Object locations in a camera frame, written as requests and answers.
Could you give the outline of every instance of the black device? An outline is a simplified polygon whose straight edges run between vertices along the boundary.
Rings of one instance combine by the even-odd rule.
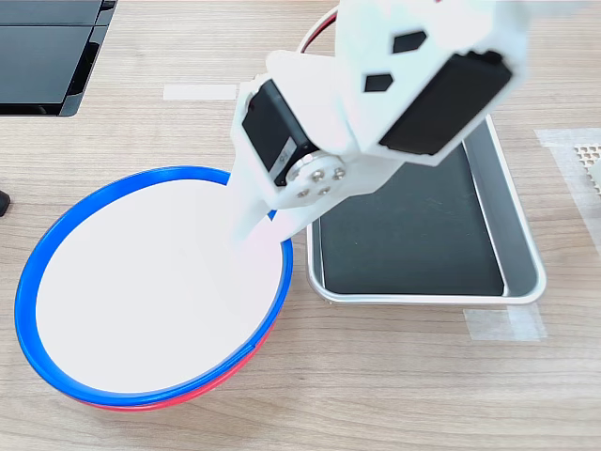
[[[115,7],[115,0],[0,0],[0,116],[77,113]],[[0,192],[0,216],[8,203]]]

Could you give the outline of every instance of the stainless steel tray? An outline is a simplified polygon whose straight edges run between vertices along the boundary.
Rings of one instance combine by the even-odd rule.
[[[312,288],[330,303],[340,304],[482,305],[537,300],[545,290],[547,276],[490,117],[464,141],[463,148],[502,278],[499,295],[334,292],[326,287],[319,221],[307,227],[307,273]]]

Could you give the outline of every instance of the wood grain surface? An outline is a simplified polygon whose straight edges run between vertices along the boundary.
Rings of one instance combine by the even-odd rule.
[[[534,130],[601,124],[601,4],[539,22],[532,77],[494,115],[548,272],[548,339],[472,341],[461,307],[334,307],[309,288],[303,236],[267,344],[230,381],[148,413],[70,400],[29,366],[13,325],[23,265],[53,221],[158,166],[229,169],[232,101],[164,101],[165,84],[238,83],[293,50],[331,2],[122,0],[80,113],[0,118],[0,449],[601,449],[601,261]],[[332,48],[328,32],[314,51]]]

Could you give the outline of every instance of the cable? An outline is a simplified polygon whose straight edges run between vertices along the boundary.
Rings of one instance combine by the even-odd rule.
[[[304,36],[302,41],[297,48],[297,52],[302,54],[305,53],[311,42],[313,42],[326,28],[336,22],[336,17],[338,16],[338,7],[334,7],[326,12],[321,19],[319,19],[315,25],[311,27],[311,29]]]

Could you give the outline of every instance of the white tape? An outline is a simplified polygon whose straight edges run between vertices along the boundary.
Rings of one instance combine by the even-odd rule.
[[[165,85],[164,101],[234,101],[236,85]]]
[[[589,178],[588,165],[583,164],[577,152],[578,148],[598,147],[601,129],[537,130],[536,135],[551,151],[597,252],[601,254],[601,197]]]
[[[505,310],[465,309],[472,340],[477,341],[541,341],[547,330],[538,305],[509,305]]]

